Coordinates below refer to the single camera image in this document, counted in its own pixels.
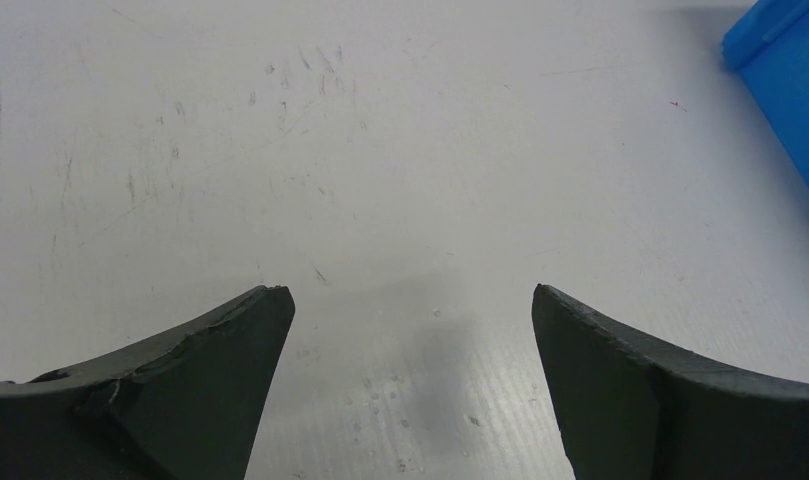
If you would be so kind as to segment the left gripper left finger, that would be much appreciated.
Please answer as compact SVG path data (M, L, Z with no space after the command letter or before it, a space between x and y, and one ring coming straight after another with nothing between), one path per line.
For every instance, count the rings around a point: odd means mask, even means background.
M255 287L31 381L0 382L0 479L241 479L295 315Z

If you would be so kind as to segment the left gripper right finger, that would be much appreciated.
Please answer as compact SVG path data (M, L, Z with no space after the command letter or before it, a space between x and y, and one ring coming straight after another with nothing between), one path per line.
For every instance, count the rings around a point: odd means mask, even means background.
M734 367L549 286L532 324L579 479L809 479L809 384Z

